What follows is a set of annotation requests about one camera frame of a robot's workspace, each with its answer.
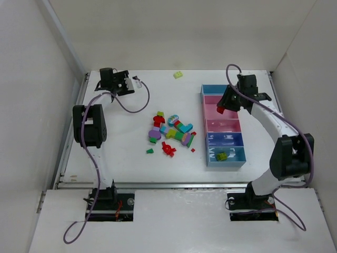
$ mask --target sorting tray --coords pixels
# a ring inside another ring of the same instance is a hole
[[[241,167],[246,163],[244,145],[237,112],[216,111],[227,85],[207,85],[201,87],[204,116],[206,161],[208,167]],[[225,152],[227,160],[217,161],[216,155]]]

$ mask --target white wall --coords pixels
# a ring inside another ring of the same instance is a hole
[[[34,0],[0,1],[0,252],[26,252],[75,83]]]
[[[274,70],[315,0],[51,0],[88,70]]]
[[[315,138],[315,177],[337,243],[337,1],[318,0],[273,79],[285,115]]]

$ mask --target toy pile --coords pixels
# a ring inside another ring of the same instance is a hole
[[[148,137],[151,143],[156,144],[158,140],[161,139],[162,135],[164,135],[167,139],[173,138],[177,141],[180,141],[183,146],[190,147],[193,141],[194,136],[196,136],[196,132],[189,133],[193,129],[192,124],[184,125],[180,122],[178,115],[172,115],[168,118],[167,124],[170,127],[175,127],[176,129],[169,128],[162,124],[165,124],[165,118],[163,112],[157,112],[157,115],[153,118],[153,128],[148,132]],[[162,142],[162,149],[165,154],[170,157],[174,156],[175,148],[172,148],[170,145],[166,144],[164,141]],[[149,149],[146,153],[154,153],[153,149]]]

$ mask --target yellow toy block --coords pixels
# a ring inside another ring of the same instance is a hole
[[[182,73],[181,71],[175,72],[175,73],[173,74],[173,77],[174,77],[175,79],[181,78],[182,76],[183,76],[183,73]]]
[[[173,129],[169,129],[168,133],[166,134],[166,138],[174,138],[175,134],[177,133],[177,131],[173,130]]]

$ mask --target robotic arm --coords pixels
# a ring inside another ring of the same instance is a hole
[[[231,86],[227,87],[217,104],[217,111],[223,113],[225,109],[228,109],[237,112],[244,107],[264,126],[273,139],[275,148],[270,158],[270,168],[259,178],[249,182],[245,193],[228,193],[229,209],[263,209],[265,201],[271,197],[277,187],[310,172],[309,150],[299,133],[275,116],[276,113],[282,114],[277,112],[271,98],[266,93],[258,92],[256,76],[239,74],[238,79],[237,89],[242,94],[259,101],[274,113],[239,96]],[[305,134],[305,137],[313,151],[313,137],[310,134]]]
[[[141,87],[141,83],[138,82],[137,78],[134,80],[130,79],[128,77],[128,71],[113,73],[112,68],[104,68],[100,69],[100,75],[101,80],[96,86],[94,96],[106,91],[111,92],[114,96],[101,96],[90,106],[84,125],[84,142],[98,165],[101,178],[100,189],[97,189],[98,180],[96,168],[92,160],[89,159],[94,176],[94,187],[89,199],[93,198],[97,190],[99,190],[97,202],[103,203],[104,208],[109,210],[113,208],[113,205],[116,203],[117,191],[111,172],[107,167],[106,159],[104,159],[103,149],[104,142],[107,138],[107,129],[103,111],[114,101],[115,96],[134,93],[134,87]],[[84,105],[75,105],[73,107],[74,139],[81,146],[83,146],[81,142],[81,126],[85,110],[86,106]]]

